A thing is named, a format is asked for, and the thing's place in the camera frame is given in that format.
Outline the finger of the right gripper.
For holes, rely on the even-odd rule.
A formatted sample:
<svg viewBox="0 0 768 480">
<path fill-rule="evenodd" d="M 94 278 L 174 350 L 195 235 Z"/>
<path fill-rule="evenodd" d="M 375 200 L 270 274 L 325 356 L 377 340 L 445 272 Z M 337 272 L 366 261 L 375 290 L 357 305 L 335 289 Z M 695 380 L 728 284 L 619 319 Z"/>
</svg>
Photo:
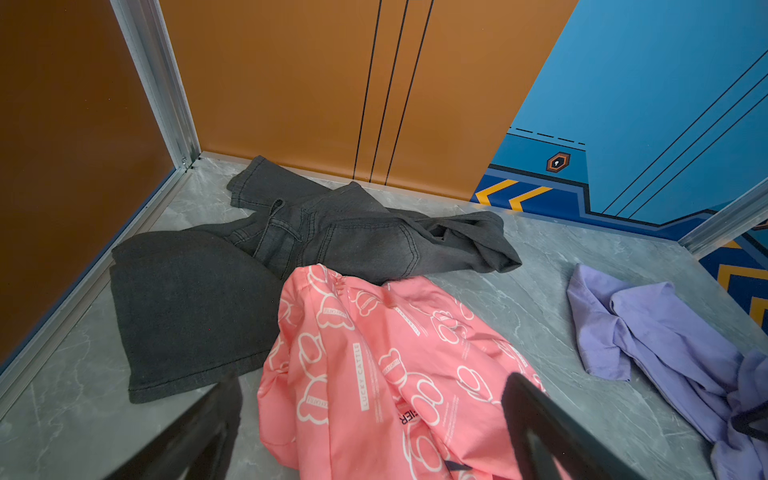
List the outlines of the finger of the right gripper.
<svg viewBox="0 0 768 480">
<path fill-rule="evenodd" d="M 767 442 L 767 404 L 761 403 L 752 408 L 744 408 L 741 403 L 733 403 L 730 419 L 730 439 L 738 442 L 744 439 Z"/>
</svg>

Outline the purple cloth shirt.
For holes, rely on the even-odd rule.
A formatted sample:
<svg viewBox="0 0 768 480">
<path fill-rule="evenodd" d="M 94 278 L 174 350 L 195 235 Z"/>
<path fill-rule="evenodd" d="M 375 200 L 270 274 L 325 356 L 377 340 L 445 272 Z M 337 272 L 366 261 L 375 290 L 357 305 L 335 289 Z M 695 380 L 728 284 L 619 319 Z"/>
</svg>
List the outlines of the purple cloth shirt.
<svg viewBox="0 0 768 480">
<path fill-rule="evenodd" d="M 579 265 L 567 295 L 589 374 L 628 381 L 637 366 L 712 443 L 716 478 L 766 478 L 766 420 L 756 422 L 757 437 L 736 427 L 738 415 L 767 401 L 766 354 L 741 353 L 680 300 L 668 282 L 632 286 Z"/>
</svg>

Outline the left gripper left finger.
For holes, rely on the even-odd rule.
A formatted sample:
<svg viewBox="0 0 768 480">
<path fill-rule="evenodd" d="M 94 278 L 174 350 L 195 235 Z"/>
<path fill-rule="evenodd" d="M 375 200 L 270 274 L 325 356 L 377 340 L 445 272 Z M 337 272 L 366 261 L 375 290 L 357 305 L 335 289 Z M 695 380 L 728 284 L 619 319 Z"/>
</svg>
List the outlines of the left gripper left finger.
<svg viewBox="0 0 768 480">
<path fill-rule="evenodd" d="M 242 405 L 238 378 L 230 375 L 108 477 L 224 479 L 241 424 Z"/>
</svg>

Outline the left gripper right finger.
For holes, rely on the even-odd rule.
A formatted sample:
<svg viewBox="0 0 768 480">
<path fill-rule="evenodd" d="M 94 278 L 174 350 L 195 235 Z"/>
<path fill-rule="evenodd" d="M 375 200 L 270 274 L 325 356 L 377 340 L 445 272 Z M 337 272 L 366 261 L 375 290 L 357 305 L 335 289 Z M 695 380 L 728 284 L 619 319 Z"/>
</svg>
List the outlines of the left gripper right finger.
<svg viewBox="0 0 768 480">
<path fill-rule="evenodd" d="M 540 389 L 511 374 L 501 405 L 524 479 L 639 479 Z"/>
</svg>

